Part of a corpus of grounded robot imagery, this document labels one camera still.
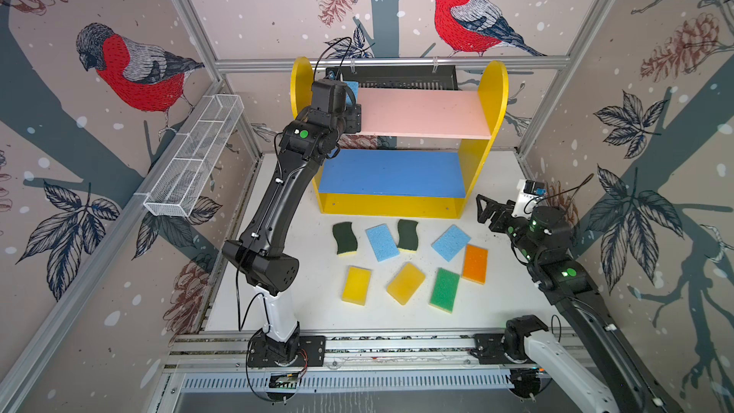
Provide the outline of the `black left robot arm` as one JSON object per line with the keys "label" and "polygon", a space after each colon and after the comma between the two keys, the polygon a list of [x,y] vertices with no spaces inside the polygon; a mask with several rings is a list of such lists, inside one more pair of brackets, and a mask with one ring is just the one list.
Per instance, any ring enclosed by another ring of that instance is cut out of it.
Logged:
{"label": "black left robot arm", "polygon": [[281,345],[297,341],[299,332],[287,295],[299,262],[284,252],[292,218],[325,161],[338,155],[341,136],[361,131],[361,106],[347,83],[316,80],[311,93],[309,104],[276,136],[276,168],[252,221],[222,250],[262,294],[269,323],[265,337]]}

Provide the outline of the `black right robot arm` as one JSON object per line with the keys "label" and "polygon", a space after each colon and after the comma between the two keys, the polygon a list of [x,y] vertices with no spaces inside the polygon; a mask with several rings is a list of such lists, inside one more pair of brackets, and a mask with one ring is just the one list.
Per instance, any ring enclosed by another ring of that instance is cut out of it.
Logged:
{"label": "black right robot arm", "polygon": [[480,195],[477,219],[508,237],[536,288],[571,325],[600,374],[571,356],[535,315],[507,322],[503,346],[510,361],[537,364],[583,412],[680,411],[614,323],[596,283],[571,257],[572,227],[562,208],[535,206],[527,213],[517,202]]}

